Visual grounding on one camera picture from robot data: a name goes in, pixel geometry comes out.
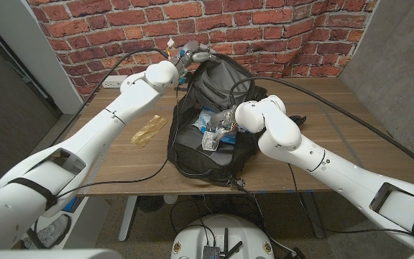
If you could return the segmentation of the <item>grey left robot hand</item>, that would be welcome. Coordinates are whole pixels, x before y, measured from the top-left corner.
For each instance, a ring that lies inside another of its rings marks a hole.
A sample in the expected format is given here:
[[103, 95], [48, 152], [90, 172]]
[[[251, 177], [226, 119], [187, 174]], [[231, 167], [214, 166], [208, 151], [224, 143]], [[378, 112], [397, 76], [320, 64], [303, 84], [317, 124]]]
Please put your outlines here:
[[209, 46], [192, 40], [182, 46], [179, 52], [171, 57], [171, 63], [177, 68], [178, 75], [184, 76], [192, 63], [202, 63], [205, 61], [219, 62], [215, 54], [216, 51]]

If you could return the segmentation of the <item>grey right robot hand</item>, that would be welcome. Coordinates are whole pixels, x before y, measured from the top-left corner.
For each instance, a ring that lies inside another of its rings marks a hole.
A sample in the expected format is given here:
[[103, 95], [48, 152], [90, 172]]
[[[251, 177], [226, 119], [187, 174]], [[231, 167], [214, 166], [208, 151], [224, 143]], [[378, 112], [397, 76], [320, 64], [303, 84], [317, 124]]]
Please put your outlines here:
[[207, 123], [206, 129], [214, 132], [213, 141], [219, 142], [236, 124], [236, 106], [213, 115]]

